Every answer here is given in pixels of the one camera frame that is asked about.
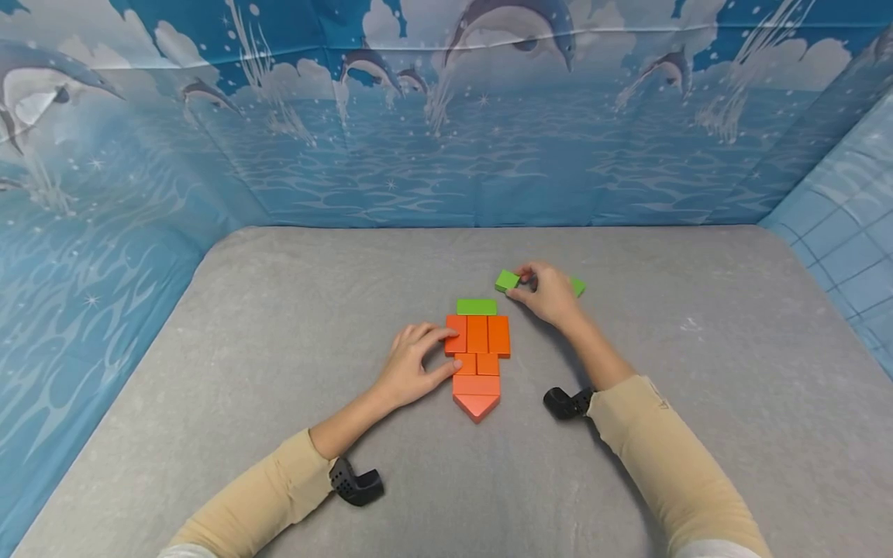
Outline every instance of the left hand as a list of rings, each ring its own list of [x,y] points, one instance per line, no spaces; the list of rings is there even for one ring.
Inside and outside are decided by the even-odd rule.
[[[388,359],[370,391],[390,410],[427,395],[462,368],[462,364],[451,360],[426,372],[421,359],[439,341],[456,335],[454,329],[441,328],[427,321],[406,326],[394,337]]]

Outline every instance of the wooden block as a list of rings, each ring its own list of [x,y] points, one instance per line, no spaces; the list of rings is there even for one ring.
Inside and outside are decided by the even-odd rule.
[[[457,354],[453,357],[457,361],[462,361],[462,368],[457,370],[456,374],[464,376],[474,376],[478,373],[478,355],[476,354]]]
[[[573,294],[575,294],[577,298],[580,298],[580,295],[586,290],[586,283],[576,277],[571,277],[571,285],[573,286]]]
[[[471,417],[475,424],[480,424],[490,411],[499,404],[499,396],[454,395],[453,401]]]
[[[488,353],[487,316],[468,316],[465,350],[469,353]]]
[[[508,358],[512,355],[512,345],[508,337],[508,316],[488,316],[488,347],[489,353],[499,355],[499,358]]]
[[[495,316],[497,301],[492,298],[460,298],[455,301],[455,313],[461,316]]]
[[[521,278],[508,270],[502,270],[499,272],[499,277],[497,278],[496,288],[500,293],[504,293],[506,290],[510,288],[515,288],[518,286],[518,281]]]
[[[496,353],[484,353],[478,355],[478,374],[481,376],[499,375],[499,355]]]
[[[453,376],[454,396],[498,396],[498,376]]]
[[[459,332],[456,337],[447,337],[444,339],[444,354],[453,356],[457,353],[464,353],[468,349],[466,347],[466,319],[465,316],[447,316],[446,326]]]

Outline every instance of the wall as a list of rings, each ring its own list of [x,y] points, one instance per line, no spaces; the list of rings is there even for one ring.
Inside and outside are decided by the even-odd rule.
[[[893,94],[763,225],[790,243],[893,379]]]
[[[0,0],[0,557],[232,230],[757,222],[893,54],[872,0],[466,4]]]

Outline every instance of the orange rectangular block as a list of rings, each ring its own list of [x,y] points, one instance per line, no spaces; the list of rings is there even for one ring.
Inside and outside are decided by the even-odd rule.
[[[478,355],[476,354],[457,354],[453,357],[454,360],[462,361],[462,368],[457,370],[456,374],[461,374],[463,376],[474,376],[478,373]]]
[[[484,353],[478,355],[478,374],[481,376],[499,375],[499,355]]]
[[[466,349],[466,316],[447,316],[446,317],[446,326],[450,329],[455,329],[459,332],[459,335],[456,337],[447,337],[444,339],[444,354],[446,356],[453,356],[457,353],[464,353],[468,349]]]
[[[489,352],[498,354],[499,358],[511,356],[512,347],[508,338],[508,316],[488,316],[487,330]]]
[[[498,376],[453,376],[454,396],[498,396]]]
[[[489,353],[487,350],[487,316],[466,316],[468,318],[466,350],[469,353]]]

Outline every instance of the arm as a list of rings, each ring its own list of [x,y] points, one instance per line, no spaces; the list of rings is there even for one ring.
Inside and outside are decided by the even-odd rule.
[[[598,390],[588,416],[663,527],[670,556],[719,555],[721,548],[738,552],[729,556],[771,558],[750,511],[719,464],[651,382],[623,360],[582,312],[570,280],[541,262],[515,273],[524,282],[535,276],[538,288],[506,294],[556,326],[580,356]]]
[[[461,367],[446,362],[431,373],[421,359],[456,335],[431,323],[409,325],[394,338],[384,368],[368,391],[226,486],[179,530],[161,557],[250,558],[283,529],[298,523],[329,494],[329,469],[372,425],[428,394]]]

